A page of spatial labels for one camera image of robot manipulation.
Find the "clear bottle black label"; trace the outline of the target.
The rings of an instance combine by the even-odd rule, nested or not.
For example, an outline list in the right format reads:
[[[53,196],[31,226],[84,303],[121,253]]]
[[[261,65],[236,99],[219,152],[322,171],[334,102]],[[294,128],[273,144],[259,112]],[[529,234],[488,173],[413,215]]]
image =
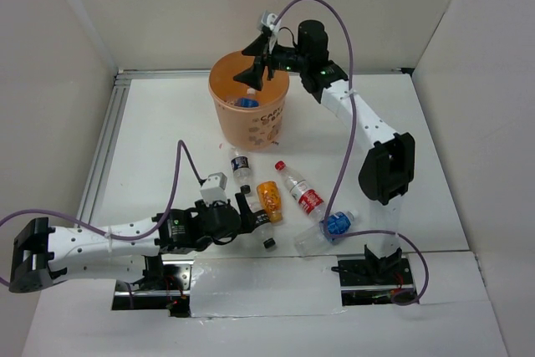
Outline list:
[[[259,201],[251,201],[249,204],[251,211],[250,219],[252,224],[252,235],[263,245],[266,250],[275,248],[274,229],[267,213],[262,208]]]

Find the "orange juice bottle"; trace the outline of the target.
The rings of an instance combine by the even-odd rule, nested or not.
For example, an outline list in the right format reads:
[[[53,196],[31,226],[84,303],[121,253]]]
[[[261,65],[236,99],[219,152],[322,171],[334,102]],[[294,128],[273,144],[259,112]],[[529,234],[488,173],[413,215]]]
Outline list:
[[[278,223],[282,221],[282,201],[276,182],[262,182],[256,187],[256,191],[261,206],[267,213],[270,222]]]

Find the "crushed bottle blue label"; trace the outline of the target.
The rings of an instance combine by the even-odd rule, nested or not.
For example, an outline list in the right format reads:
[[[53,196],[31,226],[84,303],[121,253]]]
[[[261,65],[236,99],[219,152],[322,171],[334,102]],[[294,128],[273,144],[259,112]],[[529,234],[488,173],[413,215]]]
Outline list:
[[[247,109],[257,108],[259,106],[259,102],[257,100],[246,97],[230,98],[226,100],[226,103],[232,106]]]

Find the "clear bottle dark blue label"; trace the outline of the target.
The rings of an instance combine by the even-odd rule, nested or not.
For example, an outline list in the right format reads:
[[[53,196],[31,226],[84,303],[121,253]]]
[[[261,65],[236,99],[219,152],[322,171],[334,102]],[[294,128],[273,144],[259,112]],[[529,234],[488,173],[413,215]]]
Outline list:
[[[244,195],[249,195],[252,185],[252,168],[247,152],[232,147],[229,151],[229,159],[235,182]]]

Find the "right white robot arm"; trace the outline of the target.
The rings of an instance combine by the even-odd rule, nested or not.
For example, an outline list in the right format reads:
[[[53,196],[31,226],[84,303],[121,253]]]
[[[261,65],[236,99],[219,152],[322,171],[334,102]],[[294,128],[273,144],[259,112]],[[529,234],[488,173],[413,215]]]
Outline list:
[[[258,29],[259,36],[242,51],[253,58],[252,66],[234,80],[260,90],[264,80],[273,79],[278,71],[296,73],[304,89],[349,128],[349,143],[366,153],[358,183],[369,199],[374,239],[364,248],[364,272],[371,282],[384,283],[400,266],[400,211],[414,179],[415,139],[390,127],[356,94],[349,76],[329,57],[329,37],[321,22],[301,22],[297,41],[290,47],[278,43],[280,23],[275,14],[264,16]]]

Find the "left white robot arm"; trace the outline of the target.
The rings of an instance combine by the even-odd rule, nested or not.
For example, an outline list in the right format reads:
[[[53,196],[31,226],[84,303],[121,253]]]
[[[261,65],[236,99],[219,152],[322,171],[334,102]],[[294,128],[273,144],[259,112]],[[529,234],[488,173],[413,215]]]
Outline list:
[[[115,279],[158,288],[165,279],[162,258],[224,246],[242,234],[261,234],[270,220],[260,206],[249,206],[242,193],[237,204],[196,201],[138,222],[105,229],[76,223],[53,227],[38,212],[13,240],[11,293],[33,293],[75,279]]]

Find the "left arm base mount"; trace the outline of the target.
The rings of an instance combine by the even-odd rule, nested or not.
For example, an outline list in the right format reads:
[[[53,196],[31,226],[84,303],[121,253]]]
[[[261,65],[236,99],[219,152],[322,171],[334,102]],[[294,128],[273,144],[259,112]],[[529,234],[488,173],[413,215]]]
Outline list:
[[[192,260],[145,259],[143,278],[135,283],[117,281],[113,311],[166,311],[170,317],[190,318]]]

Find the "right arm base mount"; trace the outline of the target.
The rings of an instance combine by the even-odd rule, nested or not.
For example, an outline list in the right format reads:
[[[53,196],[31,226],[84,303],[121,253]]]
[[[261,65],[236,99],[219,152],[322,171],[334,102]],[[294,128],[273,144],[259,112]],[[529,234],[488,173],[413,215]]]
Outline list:
[[[416,300],[410,264],[400,247],[378,258],[365,246],[363,257],[339,259],[331,271],[338,275],[343,306],[400,305]]]

